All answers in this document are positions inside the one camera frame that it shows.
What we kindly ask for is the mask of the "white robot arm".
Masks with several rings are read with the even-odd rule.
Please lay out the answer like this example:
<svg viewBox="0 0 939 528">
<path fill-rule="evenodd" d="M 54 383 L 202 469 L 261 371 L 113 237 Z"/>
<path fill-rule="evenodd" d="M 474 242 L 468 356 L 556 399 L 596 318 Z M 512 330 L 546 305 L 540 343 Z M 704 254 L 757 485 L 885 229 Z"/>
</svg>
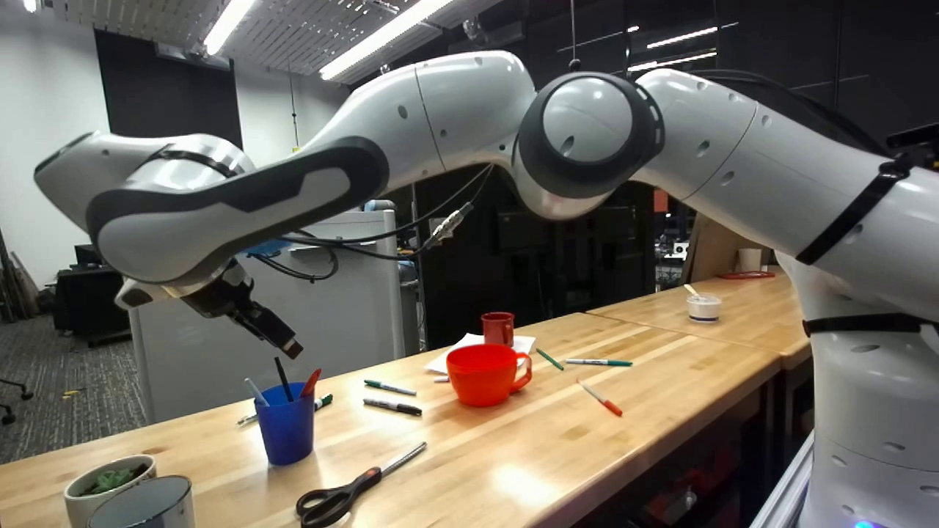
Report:
<svg viewBox="0 0 939 528">
<path fill-rule="evenodd" d="M 252 302 L 242 254 L 474 166 L 502 168 L 546 221 L 643 183 L 772 251 L 813 349 L 798 528 L 939 519 L 939 171 L 915 146 L 822 136 L 732 76 L 572 72 L 537 86 L 505 50 L 456 54 L 361 86 L 279 166 L 252 168 L 214 136 L 89 133 L 37 183 L 129 302 L 182 300 L 292 349 L 295 333 Z"/>
</svg>

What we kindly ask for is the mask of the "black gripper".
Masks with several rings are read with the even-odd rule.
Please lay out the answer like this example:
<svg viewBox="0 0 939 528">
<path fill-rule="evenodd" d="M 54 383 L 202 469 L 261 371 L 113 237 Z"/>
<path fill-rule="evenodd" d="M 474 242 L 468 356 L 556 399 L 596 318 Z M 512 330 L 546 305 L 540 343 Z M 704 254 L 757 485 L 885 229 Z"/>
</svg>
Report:
<svg viewBox="0 0 939 528">
<path fill-rule="evenodd" d="M 202 287 L 185 295 L 182 302 L 202 318 L 229 318 L 260 340 L 267 340 L 283 356 L 296 358 L 302 353 L 296 333 L 270 309 L 257 302 L 252 287 L 257 283 L 243 273 L 243 267 L 238 262 L 229 262 Z"/>
</svg>

